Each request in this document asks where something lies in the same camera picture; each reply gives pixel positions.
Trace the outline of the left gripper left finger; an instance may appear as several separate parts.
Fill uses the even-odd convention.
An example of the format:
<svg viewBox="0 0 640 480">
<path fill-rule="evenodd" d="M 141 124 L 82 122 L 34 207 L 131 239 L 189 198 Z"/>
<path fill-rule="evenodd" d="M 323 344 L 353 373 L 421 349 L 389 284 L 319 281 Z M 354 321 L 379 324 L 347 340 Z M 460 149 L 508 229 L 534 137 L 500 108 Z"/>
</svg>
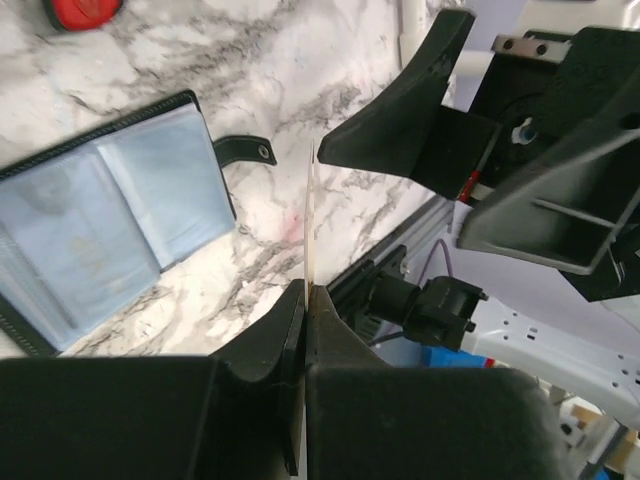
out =
<svg viewBox="0 0 640 480">
<path fill-rule="evenodd" d="M 299 472 L 304 286 L 207 356 L 7 359 L 5 479 L 287 479 Z"/>
</svg>

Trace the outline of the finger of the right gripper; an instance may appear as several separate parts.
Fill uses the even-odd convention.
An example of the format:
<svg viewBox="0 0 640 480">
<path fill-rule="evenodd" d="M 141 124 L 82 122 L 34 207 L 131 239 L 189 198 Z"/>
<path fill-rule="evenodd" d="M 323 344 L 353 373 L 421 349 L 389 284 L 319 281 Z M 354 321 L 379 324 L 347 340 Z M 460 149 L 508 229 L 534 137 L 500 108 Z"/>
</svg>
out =
<svg viewBox="0 0 640 480">
<path fill-rule="evenodd" d="M 399 76 L 322 139 L 319 162 L 408 178 L 457 199 L 500 130 L 492 120 L 442 103 L 474 21 L 468 10 L 440 11 Z"/>
</svg>

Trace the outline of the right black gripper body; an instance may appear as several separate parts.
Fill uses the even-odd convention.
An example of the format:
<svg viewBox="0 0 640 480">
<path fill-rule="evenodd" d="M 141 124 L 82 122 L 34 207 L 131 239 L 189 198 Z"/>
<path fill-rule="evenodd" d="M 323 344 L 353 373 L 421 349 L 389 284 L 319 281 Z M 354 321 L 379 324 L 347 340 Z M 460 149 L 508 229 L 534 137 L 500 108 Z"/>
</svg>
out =
<svg viewBox="0 0 640 480">
<path fill-rule="evenodd" d="M 556 269 L 590 302 L 639 292 L 639 34 L 498 36 L 472 114 L 499 135 L 459 248 Z"/>
</svg>

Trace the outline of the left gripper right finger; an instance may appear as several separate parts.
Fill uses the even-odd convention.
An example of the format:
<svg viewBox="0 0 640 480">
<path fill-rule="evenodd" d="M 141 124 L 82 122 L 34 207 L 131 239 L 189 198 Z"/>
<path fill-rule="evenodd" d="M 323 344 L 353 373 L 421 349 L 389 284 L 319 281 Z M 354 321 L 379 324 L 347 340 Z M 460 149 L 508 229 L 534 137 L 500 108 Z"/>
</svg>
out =
<svg viewBox="0 0 640 480">
<path fill-rule="evenodd" d="M 529 376 L 505 368 L 398 368 L 309 300 L 307 475 L 311 479 L 561 479 L 565 447 Z"/>
</svg>

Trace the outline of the black leather card holder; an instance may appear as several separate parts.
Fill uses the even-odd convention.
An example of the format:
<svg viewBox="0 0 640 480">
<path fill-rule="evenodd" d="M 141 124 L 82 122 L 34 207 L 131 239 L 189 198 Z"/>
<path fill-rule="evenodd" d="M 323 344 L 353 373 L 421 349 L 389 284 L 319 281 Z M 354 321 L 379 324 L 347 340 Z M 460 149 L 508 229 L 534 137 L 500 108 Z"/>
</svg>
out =
<svg viewBox="0 0 640 480">
<path fill-rule="evenodd" d="M 55 356 L 235 226 L 222 170 L 274 165 L 254 135 L 212 139 L 183 90 L 1 171 L 1 328 Z"/>
</svg>

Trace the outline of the white credit card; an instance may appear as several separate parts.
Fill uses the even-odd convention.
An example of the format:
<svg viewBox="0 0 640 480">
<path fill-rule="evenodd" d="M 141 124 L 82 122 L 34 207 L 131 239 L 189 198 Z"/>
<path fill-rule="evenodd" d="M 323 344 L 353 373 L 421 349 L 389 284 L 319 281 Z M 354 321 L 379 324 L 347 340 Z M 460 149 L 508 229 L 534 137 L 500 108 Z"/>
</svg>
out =
<svg viewBox="0 0 640 480">
<path fill-rule="evenodd" d="M 304 212 L 304 309 L 305 309 L 305 360 L 309 359 L 308 354 L 311 351 L 310 341 L 312 335 L 310 333 L 311 326 L 311 298 L 314 285 L 314 212 L 315 212 L 315 187 L 317 181 L 317 162 L 315 141 L 311 141 L 310 156 L 307 170 L 307 186 L 305 194 L 305 212 Z"/>
</svg>

